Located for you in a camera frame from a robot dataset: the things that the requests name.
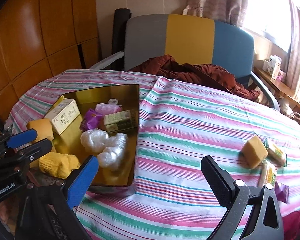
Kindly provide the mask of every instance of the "red fabric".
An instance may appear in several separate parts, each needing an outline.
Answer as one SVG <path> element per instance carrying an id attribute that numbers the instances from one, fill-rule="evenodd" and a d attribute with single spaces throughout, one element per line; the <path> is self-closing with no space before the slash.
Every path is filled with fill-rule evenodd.
<path id="1" fill-rule="evenodd" d="M 284 240 L 294 240 L 299 233 L 300 239 L 300 210 L 283 217 Z"/>
<path id="2" fill-rule="evenodd" d="M 234 75 L 212 64 L 179 65 L 170 55 L 154 57 L 129 71 L 142 72 L 166 78 L 215 88 L 255 101 L 260 92 L 248 90 L 235 81 Z"/>

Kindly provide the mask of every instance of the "purple package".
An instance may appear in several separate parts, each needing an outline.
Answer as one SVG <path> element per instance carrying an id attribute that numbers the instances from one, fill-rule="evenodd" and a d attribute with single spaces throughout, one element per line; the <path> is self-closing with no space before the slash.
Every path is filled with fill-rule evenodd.
<path id="1" fill-rule="evenodd" d="M 80 130 L 85 132 L 87 130 L 97 128 L 102 118 L 103 118 L 102 114 L 90 108 L 84 115 L 83 120 L 81 121 Z"/>
<path id="2" fill-rule="evenodd" d="M 276 181 L 274 184 L 274 192 L 277 196 L 278 201 L 282 201 L 286 204 L 288 203 L 289 186 Z"/>

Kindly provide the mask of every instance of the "blue gripper pad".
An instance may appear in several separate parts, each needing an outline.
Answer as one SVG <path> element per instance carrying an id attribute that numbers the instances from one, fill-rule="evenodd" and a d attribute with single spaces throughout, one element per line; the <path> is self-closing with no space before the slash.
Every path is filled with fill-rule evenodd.
<path id="1" fill-rule="evenodd" d="M 38 134 L 35 129 L 30 129 L 21 133 L 18 133 L 16 135 L 13 135 L 10 137 L 10 139 L 7 141 L 7 147 L 9 148 L 18 148 L 21 145 L 24 145 L 26 143 L 32 142 L 37 138 Z"/>
<path id="2" fill-rule="evenodd" d="M 97 157 L 90 155 L 79 169 L 71 172 L 64 187 L 69 207 L 79 206 L 84 194 L 88 190 L 93 178 L 97 174 L 99 163 Z"/>

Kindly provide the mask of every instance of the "brown blanket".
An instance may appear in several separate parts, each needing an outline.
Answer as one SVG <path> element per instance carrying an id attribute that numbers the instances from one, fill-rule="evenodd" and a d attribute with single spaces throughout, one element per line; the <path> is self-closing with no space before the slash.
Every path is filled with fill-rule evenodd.
<path id="1" fill-rule="evenodd" d="M 212 64 L 179 65 L 170 55 L 154 57 L 129 71 L 142 72 L 226 91 L 255 101 L 260 92 L 248 90 L 235 81 L 234 75 Z"/>

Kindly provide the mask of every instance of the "striped tablecloth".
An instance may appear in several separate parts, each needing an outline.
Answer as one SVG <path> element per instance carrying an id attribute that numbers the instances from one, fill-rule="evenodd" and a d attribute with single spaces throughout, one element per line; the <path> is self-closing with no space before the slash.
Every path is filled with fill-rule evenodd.
<path id="1" fill-rule="evenodd" d="M 201 173 L 201 158 L 211 155 L 234 179 L 255 186 L 260 168 L 249 170 L 239 154 L 254 135 L 271 138 L 287 153 L 277 181 L 290 186 L 290 203 L 280 203 L 281 213 L 300 209 L 300 126 L 271 108 L 207 87 L 141 73 L 68 70 L 20 98 L 9 117 L 13 132 L 42 118 L 64 93 L 132 83 L 140 85 L 138 191 L 123 199 L 85 195 L 77 216 L 93 239 L 206 239 L 226 209 Z"/>

